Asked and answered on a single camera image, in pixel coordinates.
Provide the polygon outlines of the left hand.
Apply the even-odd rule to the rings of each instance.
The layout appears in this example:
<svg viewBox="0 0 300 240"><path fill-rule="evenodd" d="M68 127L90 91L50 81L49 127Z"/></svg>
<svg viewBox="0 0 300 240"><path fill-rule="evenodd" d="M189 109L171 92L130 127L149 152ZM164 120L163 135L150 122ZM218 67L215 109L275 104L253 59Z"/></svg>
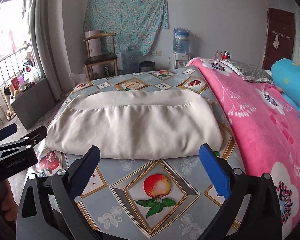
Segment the left hand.
<svg viewBox="0 0 300 240"><path fill-rule="evenodd" d="M7 179L0 183L0 208L7 222L16 222L18 205L14 200L11 185Z"/></svg>

